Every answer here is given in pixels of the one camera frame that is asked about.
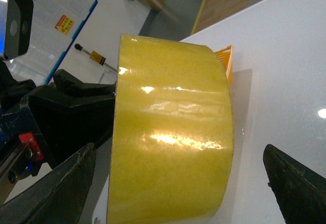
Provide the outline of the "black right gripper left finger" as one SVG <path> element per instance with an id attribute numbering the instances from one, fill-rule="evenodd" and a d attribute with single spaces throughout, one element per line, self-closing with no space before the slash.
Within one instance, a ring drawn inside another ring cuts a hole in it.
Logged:
<path id="1" fill-rule="evenodd" d="M 89 143 L 1 206 L 1 223 L 78 223 L 92 185 L 96 150 Z"/>

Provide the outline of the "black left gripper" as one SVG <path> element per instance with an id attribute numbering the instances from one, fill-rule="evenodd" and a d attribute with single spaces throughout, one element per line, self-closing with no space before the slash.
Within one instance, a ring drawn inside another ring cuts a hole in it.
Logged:
<path id="1" fill-rule="evenodd" d="M 88 143 L 113 135 L 114 84 L 85 83 L 61 69 L 48 85 L 1 70 L 1 181 L 55 168 Z"/>

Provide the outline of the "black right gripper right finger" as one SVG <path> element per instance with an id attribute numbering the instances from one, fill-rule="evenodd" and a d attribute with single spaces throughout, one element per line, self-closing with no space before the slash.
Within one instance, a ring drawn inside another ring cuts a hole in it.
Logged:
<path id="1" fill-rule="evenodd" d="M 268 144 L 263 164 L 286 223 L 325 223 L 325 178 Z"/>

